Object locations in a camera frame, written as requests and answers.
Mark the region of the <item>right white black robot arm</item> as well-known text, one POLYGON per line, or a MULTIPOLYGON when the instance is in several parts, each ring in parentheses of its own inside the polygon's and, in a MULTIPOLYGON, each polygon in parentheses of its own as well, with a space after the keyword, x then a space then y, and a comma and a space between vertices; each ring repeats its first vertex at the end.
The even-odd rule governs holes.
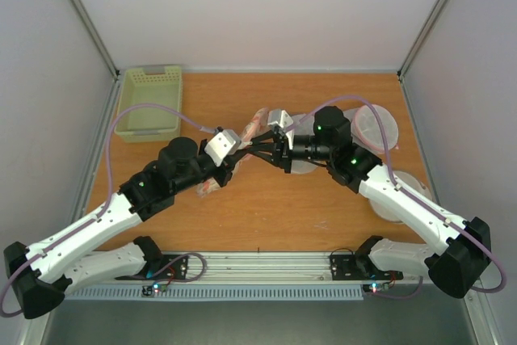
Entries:
POLYGON ((290 172, 295 161, 323 162, 332 179, 393 213, 422 240, 394 242, 371 236, 355 252, 359 273, 399 271, 428 276, 450 297, 462 298, 490 265, 490 227, 468 221, 405 184, 375 154, 356 144, 351 122, 336 106, 316 111, 313 134, 296 135, 289 114, 270 114, 269 131, 251 141, 254 155, 290 172))

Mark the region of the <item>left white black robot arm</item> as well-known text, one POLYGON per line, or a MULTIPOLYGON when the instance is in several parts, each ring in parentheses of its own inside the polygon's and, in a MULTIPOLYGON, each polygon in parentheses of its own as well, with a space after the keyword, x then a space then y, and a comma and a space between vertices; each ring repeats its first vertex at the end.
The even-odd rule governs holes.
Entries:
POLYGON ((209 179, 225 186, 249 152, 250 143, 232 140, 226 131, 201 143, 177 137, 94 211, 37 243, 12 242, 3 251, 8 281, 1 294, 12 290, 20 308, 2 311, 2 317, 34 319, 56 308, 73 283, 65 271, 77 260, 169 208, 180 192, 209 179))

